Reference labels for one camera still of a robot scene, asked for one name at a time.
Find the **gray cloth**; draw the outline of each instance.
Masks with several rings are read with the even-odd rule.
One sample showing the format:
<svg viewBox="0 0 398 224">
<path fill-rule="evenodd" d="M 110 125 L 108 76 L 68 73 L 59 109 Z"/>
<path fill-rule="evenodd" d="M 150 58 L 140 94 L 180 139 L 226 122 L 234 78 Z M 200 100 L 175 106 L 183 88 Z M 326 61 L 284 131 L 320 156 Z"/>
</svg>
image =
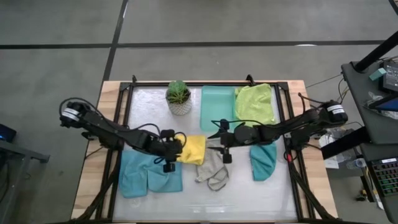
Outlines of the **gray cloth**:
<svg viewBox="0 0 398 224">
<path fill-rule="evenodd" d="M 214 149 L 206 148 L 205 160 L 201 166 L 197 166 L 197 174 L 196 181 L 207 180 L 207 185 L 211 190 L 222 189 L 229 180 L 228 170 L 223 164 L 223 157 Z"/>
</svg>

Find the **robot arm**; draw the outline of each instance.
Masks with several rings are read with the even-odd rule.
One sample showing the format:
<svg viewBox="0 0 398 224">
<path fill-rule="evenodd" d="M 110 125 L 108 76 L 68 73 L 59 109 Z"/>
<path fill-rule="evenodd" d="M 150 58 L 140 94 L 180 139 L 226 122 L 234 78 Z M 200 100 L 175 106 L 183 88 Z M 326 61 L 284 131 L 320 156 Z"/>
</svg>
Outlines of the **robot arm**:
<svg viewBox="0 0 398 224">
<path fill-rule="evenodd" d="M 183 148 L 182 143 L 174 138 L 172 129 L 159 131 L 160 135 L 138 129 L 142 126 L 129 129 L 106 119 L 88 103 L 69 102 L 61 112 L 60 120 L 61 126 L 83 128 L 91 135 L 98 136 L 101 145 L 108 149 L 114 149 L 120 141 L 124 141 L 139 152 L 164 158 L 164 172 L 175 170 L 175 164 L 171 162 L 176 161 Z"/>
<path fill-rule="evenodd" d="M 229 148 L 239 146 L 250 146 L 253 144 L 266 145 L 271 144 L 283 134 L 290 134 L 288 147 L 293 150 L 301 150 L 310 137 L 314 134 L 325 134 L 326 128 L 342 126 L 347 122 L 348 117 L 343 107 L 331 100 L 322 103 L 316 109 L 305 111 L 300 116 L 283 121 L 275 125 L 265 125 L 259 123 L 253 127 L 245 126 L 241 123 L 229 133 L 229 123 L 240 121 L 213 121 L 219 127 L 216 134 L 209 138 L 220 138 L 220 144 L 224 147 L 212 147 L 223 155 L 224 163 L 231 163 L 232 157 Z"/>
</svg>

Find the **computer monitor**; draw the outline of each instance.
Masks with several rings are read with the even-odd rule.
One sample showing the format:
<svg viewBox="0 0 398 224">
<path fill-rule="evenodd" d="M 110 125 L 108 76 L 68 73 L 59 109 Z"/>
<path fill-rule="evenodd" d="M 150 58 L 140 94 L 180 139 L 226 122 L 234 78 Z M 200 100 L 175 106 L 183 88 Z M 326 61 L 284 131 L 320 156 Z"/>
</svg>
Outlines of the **computer monitor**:
<svg viewBox="0 0 398 224">
<path fill-rule="evenodd" d="M 398 111 L 398 93 L 387 96 L 369 105 L 370 109 L 379 111 Z"/>
<path fill-rule="evenodd" d="M 16 134 L 15 130 L 0 124 L 0 141 L 12 142 Z"/>
</svg>

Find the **concrete floor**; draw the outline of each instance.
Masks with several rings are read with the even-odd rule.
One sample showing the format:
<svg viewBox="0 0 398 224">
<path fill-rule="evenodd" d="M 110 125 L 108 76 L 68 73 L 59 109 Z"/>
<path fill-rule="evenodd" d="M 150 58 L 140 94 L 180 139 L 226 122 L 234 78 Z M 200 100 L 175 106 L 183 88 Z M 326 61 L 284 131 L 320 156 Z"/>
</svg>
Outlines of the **concrete floor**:
<svg viewBox="0 0 398 224">
<path fill-rule="evenodd" d="M 0 0 L 1 44 L 110 43 L 122 0 Z M 130 0 L 119 42 L 380 40 L 398 29 L 387 0 Z M 374 45 L 118 49 L 110 80 L 302 79 L 341 72 Z M 13 223 L 68 220 L 87 142 L 59 127 L 58 104 L 70 96 L 96 103 L 109 49 L 0 50 L 0 123 L 21 146 L 51 154 L 33 163 Z M 393 50 L 390 55 L 398 55 Z M 339 78 L 310 87 L 336 99 Z M 343 103 L 359 121 L 351 95 Z M 375 204 L 353 200 L 357 179 L 333 179 L 340 218 L 388 223 Z"/>
</svg>

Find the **teal cloth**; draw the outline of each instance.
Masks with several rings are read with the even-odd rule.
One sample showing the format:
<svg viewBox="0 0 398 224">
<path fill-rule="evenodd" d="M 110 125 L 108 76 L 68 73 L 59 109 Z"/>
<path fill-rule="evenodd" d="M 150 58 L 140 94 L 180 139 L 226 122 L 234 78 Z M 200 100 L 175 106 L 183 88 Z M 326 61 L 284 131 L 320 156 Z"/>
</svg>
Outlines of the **teal cloth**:
<svg viewBox="0 0 398 224">
<path fill-rule="evenodd" d="M 275 170 L 276 144 L 250 147 L 251 166 L 254 181 L 268 179 Z"/>
<path fill-rule="evenodd" d="M 154 164 L 157 157 L 132 150 L 122 152 L 119 173 L 119 189 L 125 198 L 147 195 L 153 192 L 182 191 L 182 165 L 175 163 L 175 172 L 164 173 L 165 161 Z"/>
</svg>

